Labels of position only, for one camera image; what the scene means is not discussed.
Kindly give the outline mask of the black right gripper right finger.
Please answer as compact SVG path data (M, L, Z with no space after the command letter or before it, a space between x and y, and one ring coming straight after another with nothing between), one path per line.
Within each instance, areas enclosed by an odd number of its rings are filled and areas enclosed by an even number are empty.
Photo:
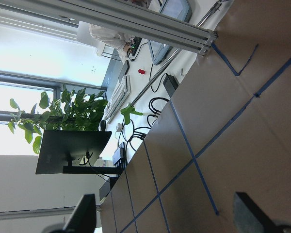
M233 201L234 224L239 233L283 233L283 229L245 193L236 192Z

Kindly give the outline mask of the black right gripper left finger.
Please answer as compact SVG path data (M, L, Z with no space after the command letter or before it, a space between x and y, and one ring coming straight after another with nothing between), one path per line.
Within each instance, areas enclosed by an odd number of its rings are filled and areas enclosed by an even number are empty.
M97 209L94 194L82 196L69 221L63 226L65 233L93 233L97 226Z

